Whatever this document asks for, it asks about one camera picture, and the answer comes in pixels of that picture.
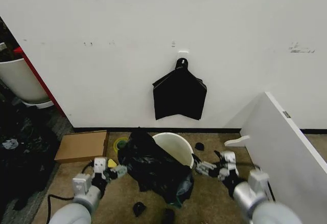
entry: black trash bag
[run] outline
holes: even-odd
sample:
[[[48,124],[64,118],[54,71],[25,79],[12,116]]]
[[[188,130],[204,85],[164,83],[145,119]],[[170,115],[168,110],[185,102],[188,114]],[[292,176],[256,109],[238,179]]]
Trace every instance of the black trash bag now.
[[[152,84],[157,120],[176,114],[201,119],[207,88],[188,66],[188,60],[180,58],[175,70]]]
[[[141,192],[153,190],[167,204],[179,208],[190,198],[194,184],[191,168],[174,159],[142,130],[130,135],[128,143],[118,151],[118,160],[127,166]]]

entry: carpet floor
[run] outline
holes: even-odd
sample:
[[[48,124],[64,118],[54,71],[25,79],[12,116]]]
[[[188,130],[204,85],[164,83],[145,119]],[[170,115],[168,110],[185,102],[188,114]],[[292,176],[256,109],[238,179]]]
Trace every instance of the carpet floor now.
[[[217,156],[214,150],[227,150],[224,142],[236,139],[239,134],[217,134],[217,133],[180,133],[191,144],[195,154],[208,162],[215,162]],[[129,136],[129,133],[111,132],[107,156],[117,162],[117,155],[113,151],[114,141],[119,137]],[[309,135],[308,139],[326,159],[327,136]],[[194,149],[195,143],[204,144],[204,151]],[[228,148],[236,154],[238,162],[251,162],[245,148]],[[49,187],[48,194],[60,196],[73,196],[72,178],[79,173],[85,162],[69,163],[60,165],[58,172]],[[251,168],[238,167],[240,175],[247,177]],[[241,223],[240,211],[235,202],[228,196],[227,189],[216,179],[193,173],[194,188],[189,200],[186,200],[180,209],[171,207],[165,203],[163,198],[152,191],[140,192],[137,182],[126,175],[118,180],[112,181],[107,186],[106,192],[92,219],[93,224],[101,223],[160,223],[165,208],[173,209],[176,215],[174,223]],[[141,201],[147,208],[144,213],[136,218],[133,214],[133,205]],[[52,214],[67,202],[57,199],[52,200]],[[33,224],[43,224],[47,216],[47,203],[44,198]]]

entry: white panel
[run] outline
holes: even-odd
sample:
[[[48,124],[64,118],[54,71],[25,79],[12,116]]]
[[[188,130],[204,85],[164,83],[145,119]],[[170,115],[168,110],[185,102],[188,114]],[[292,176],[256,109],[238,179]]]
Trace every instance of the white panel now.
[[[270,93],[241,130],[252,161],[270,176],[276,200],[303,223],[326,223],[327,164]]]
[[[271,90],[301,128],[327,128],[325,1],[0,0],[0,15],[75,127],[237,128]],[[179,50],[208,87],[203,116],[156,121],[151,84]]]

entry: baseboard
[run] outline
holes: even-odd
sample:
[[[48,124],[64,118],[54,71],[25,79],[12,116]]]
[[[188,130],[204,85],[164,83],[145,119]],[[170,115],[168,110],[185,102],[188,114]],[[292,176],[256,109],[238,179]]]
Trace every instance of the baseboard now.
[[[132,127],[95,127],[74,128],[75,132],[87,132],[97,130],[108,130],[111,132],[131,132]],[[240,133],[240,128],[143,128],[147,132],[172,132],[172,133]]]
[[[327,129],[303,128],[301,131],[308,135],[327,135]]]

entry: black cable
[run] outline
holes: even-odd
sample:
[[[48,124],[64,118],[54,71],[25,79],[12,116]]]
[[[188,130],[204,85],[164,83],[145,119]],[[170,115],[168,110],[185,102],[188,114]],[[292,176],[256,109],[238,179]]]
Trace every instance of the black cable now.
[[[270,194],[271,194],[272,200],[273,200],[273,201],[276,201],[275,196],[274,196],[274,194],[273,194],[273,192],[272,192],[272,189],[271,189],[271,186],[270,186],[270,183],[269,183],[269,182],[268,182],[268,188],[269,188],[269,191],[270,191]]]
[[[86,171],[86,169],[88,168],[88,167],[91,167],[91,166],[93,166],[93,160],[92,161],[90,161],[87,165],[85,165],[85,167],[83,168],[83,170],[82,170],[82,174],[84,174],[84,172]]]
[[[53,194],[49,194],[48,195],[48,217],[46,219],[46,224],[49,224],[50,217],[51,217],[51,199],[50,199],[50,197],[53,197],[53,198],[56,198],[56,199],[59,199],[59,200],[64,200],[64,201],[69,201],[69,200],[74,199],[74,197],[60,197],[60,196],[56,196],[56,195],[53,195]]]

